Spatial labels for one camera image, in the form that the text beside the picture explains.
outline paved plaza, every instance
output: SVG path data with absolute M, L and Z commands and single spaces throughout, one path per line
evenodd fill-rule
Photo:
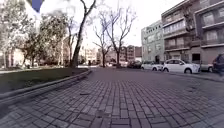
M 88 78 L 0 109 L 0 128 L 224 128 L 224 83 L 137 70 Z

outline curb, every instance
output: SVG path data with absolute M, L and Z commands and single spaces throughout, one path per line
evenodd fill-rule
M 131 69 L 131 70 L 132 71 L 152 72 L 152 73 L 163 73 L 163 74 L 166 74 L 166 75 L 175 75 L 175 76 L 182 76 L 182 77 L 189 77 L 189 78 L 197 78 L 197 79 L 202 79 L 202 80 L 209 80 L 209 81 L 224 83 L 224 80 L 219 80 L 219 79 L 216 79 L 216 78 L 203 77 L 203 76 L 197 76 L 197 75 L 194 75 L 194 74 L 181 74 L 181 73 L 173 73 L 173 72 L 171 73 L 171 72 L 151 71 L 151 70 L 141 70 L 141 69 Z
M 219 80 L 219 79 L 209 78 L 209 77 L 202 77 L 202 76 L 197 76 L 197 75 L 194 75 L 194 74 L 189 74 L 189 75 L 188 74 L 179 74 L 179 73 L 164 73 L 164 74 L 182 76 L 182 77 L 190 77 L 190 78 L 197 78 L 197 79 L 209 80 L 209 81 L 221 82 L 221 83 L 224 82 L 224 80 Z
M 32 86 L 29 88 L 19 89 L 19 90 L 15 90 L 12 92 L 0 94 L 0 108 L 3 106 L 8 106 L 8 105 L 14 104 L 21 100 L 25 100 L 30 97 L 34 97 L 34 96 L 43 94 L 43 93 L 51 91 L 53 89 L 62 87 L 64 84 L 78 81 L 80 79 L 85 78 L 91 72 L 92 72 L 91 70 L 87 70 L 87 71 L 85 71 L 81 74 L 75 75 L 75 76 L 71 76 L 71 77 L 67 77 L 64 79 L 56 80 L 56 81 L 38 84 L 36 86 Z

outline street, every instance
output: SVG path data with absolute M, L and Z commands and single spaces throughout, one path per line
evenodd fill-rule
M 224 84 L 93 68 L 88 78 L 2 108 L 1 128 L 223 128 Z

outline apartment building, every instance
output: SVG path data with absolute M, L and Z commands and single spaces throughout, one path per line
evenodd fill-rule
M 157 21 L 143 28 L 142 37 L 142 60 L 164 61 L 164 39 L 162 21 Z
M 142 61 L 142 47 L 135 47 L 135 61 Z
M 185 0 L 162 14 L 166 59 L 200 61 L 200 41 L 194 22 L 195 3 L 197 0 Z
M 135 47 L 129 45 L 127 48 L 127 58 L 126 61 L 135 61 Z
M 131 62 L 137 60 L 141 60 L 141 47 L 135 47 L 132 45 L 123 46 L 120 51 L 120 62 Z M 111 49 L 106 57 L 106 62 L 111 62 L 112 60 L 117 62 L 117 53 L 114 49 Z
M 224 0 L 197 0 L 196 35 L 201 40 L 203 63 L 224 52 Z

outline parked car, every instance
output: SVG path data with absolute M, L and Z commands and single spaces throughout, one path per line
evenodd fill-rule
M 162 64 L 156 64 L 155 62 L 145 61 L 142 63 L 142 69 L 149 69 L 152 71 L 161 71 L 163 69 Z
M 132 61 L 128 63 L 127 68 L 141 69 L 141 65 L 140 61 Z
M 179 59 L 167 60 L 163 66 L 164 72 L 199 73 L 200 65 L 188 63 Z
M 213 64 L 202 64 L 201 71 L 213 72 Z
M 223 72 L 224 74 L 224 53 L 219 54 L 213 61 L 213 71 Z

